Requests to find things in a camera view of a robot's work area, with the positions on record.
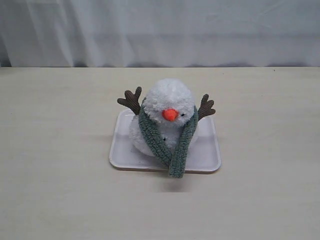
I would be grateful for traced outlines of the white plush snowman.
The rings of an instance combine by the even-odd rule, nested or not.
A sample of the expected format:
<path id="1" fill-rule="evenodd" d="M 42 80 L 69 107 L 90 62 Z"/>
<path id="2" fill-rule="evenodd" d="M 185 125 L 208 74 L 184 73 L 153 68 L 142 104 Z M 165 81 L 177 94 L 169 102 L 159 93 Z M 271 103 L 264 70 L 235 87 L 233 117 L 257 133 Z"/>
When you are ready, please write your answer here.
<path id="1" fill-rule="evenodd" d="M 182 142 L 188 124 L 195 121 L 196 126 L 216 112 L 215 102 L 207 93 L 196 106 L 191 90 L 176 78 L 157 81 L 142 102 L 139 101 L 141 94 L 140 86 L 135 91 L 126 90 L 117 103 L 133 112 L 129 138 L 133 146 L 147 156 L 155 156 L 157 150 L 173 153 Z"/>

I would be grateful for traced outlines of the green fuzzy scarf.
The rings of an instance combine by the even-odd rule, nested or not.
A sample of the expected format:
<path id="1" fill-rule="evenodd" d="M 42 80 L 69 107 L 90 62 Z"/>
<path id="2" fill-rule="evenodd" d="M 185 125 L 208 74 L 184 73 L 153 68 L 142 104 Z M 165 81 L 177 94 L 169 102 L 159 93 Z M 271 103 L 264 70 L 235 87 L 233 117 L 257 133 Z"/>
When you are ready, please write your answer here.
<path id="1" fill-rule="evenodd" d="M 188 150 L 196 132 L 198 120 L 198 109 L 194 107 L 193 115 L 184 124 L 182 133 L 172 151 L 161 137 L 156 122 L 150 119 L 144 110 L 144 106 L 140 108 L 138 124 L 143 139 L 153 155 L 168 168 L 168 175 L 172 178 L 180 179 L 185 173 Z"/>

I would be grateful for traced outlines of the white plastic tray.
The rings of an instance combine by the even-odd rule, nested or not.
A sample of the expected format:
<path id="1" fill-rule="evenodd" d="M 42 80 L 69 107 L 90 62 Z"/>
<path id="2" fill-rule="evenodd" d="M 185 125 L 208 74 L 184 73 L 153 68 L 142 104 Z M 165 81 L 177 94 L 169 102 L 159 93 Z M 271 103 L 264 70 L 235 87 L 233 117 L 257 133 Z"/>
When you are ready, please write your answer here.
<path id="1" fill-rule="evenodd" d="M 109 162 L 118 170 L 166 172 L 166 168 L 152 156 L 139 152 L 129 139 L 129 124 L 134 113 L 123 110 L 118 114 Z M 214 119 L 210 116 L 201 119 L 197 126 L 198 138 L 188 151 L 186 173 L 211 174 L 221 165 L 221 154 Z"/>

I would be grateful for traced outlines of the white backdrop curtain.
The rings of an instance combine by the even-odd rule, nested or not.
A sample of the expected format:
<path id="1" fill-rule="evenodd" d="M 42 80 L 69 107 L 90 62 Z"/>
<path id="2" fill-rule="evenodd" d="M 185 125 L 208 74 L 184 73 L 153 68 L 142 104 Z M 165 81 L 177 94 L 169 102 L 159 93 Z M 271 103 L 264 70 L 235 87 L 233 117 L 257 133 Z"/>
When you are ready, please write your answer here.
<path id="1" fill-rule="evenodd" d="M 317 0 L 3 0 L 3 67 L 317 67 Z"/>

